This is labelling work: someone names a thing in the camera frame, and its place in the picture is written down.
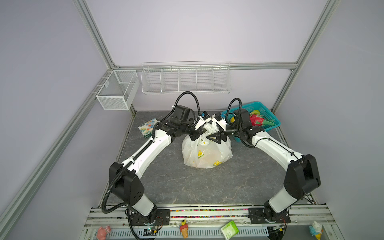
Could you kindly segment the white plastic bag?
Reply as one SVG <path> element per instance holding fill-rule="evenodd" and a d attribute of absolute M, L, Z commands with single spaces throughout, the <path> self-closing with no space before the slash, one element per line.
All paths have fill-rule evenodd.
<path fill-rule="evenodd" d="M 203 132 L 196 140 L 186 136 L 182 143 L 184 164 L 199 169 L 219 166 L 233 157 L 231 140 L 227 138 L 220 143 L 208 139 L 209 135 L 218 134 L 217 123 L 206 123 Z"/>

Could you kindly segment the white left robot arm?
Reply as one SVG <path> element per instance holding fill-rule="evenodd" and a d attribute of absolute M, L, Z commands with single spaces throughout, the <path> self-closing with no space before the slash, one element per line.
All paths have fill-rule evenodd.
<path fill-rule="evenodd" d="M 110 166 L 109 187 L 101 205 L 104 214 L 122 206 L 127 206 L 146 218 L 155 214 L 156 206 L 145 195 L 141 178 L 153 160 L 175 138 L 182 135 L 200 135 L 199 128 L 205 121 L 199 115 L 193 119 L 189 118 L 191 111 L 184 106 L 174 106 L 170 120 L 156 122 L 151 137 L 144 145 L 122 163 L 113 163 Z"/>

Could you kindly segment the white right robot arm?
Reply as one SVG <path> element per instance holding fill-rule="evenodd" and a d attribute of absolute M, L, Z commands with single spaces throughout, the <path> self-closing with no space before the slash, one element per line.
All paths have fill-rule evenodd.
<path fill-rule="evenodd" d="M 207 138 L 218 142 L 228 137 L 239 138 L 241 143 L 251 149 L 259 149 L 277 162 L 285 171 L 282 188 L 264 204 L 262 212 L 256 215 L 268 223 L 275 223 L 288 215 L 288 209 L 321 185 L 317 160 L 314 156 L 303 155 L 284 146 L 261 126 L 251 123 L 248 112 L 236 110 L 234 121 L 230 122 L 217 113 L 207 123 L 218 128 L 218 132 Z"/>

